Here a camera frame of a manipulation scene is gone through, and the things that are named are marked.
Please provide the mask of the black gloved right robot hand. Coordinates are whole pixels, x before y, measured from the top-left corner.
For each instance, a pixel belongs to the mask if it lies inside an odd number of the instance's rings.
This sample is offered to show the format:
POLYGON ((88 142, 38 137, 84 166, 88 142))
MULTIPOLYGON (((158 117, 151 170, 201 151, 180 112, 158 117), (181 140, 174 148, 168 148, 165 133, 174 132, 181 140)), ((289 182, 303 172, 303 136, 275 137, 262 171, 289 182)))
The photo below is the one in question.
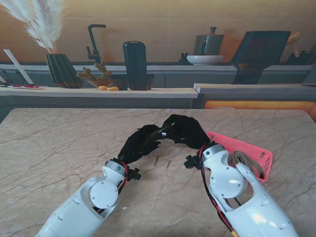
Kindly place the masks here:
POLYGON ((168 133, 167 138, 174 143, 185 144, 192 149, 200 149, 210 143, 210 139, 201 127, 200 123, 193 117, 172 114, 164 123, 171 125, 173 133, 168 133))

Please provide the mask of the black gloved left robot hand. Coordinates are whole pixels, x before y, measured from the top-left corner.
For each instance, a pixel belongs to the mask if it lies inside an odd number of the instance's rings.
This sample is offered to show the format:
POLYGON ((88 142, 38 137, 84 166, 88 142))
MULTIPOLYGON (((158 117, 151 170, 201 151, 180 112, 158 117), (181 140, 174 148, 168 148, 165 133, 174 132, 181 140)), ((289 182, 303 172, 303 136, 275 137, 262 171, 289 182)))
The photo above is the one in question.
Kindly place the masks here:
POLYGON ((118 159, 125 164, 136 162, 141 157, 148 155, 160 145, 160 141, 150 141, 144 145, 144 142, 151 133, 158 130, 159 127, 154 124, 144 125, 139 130, 134 132, 118 154, 118 159))

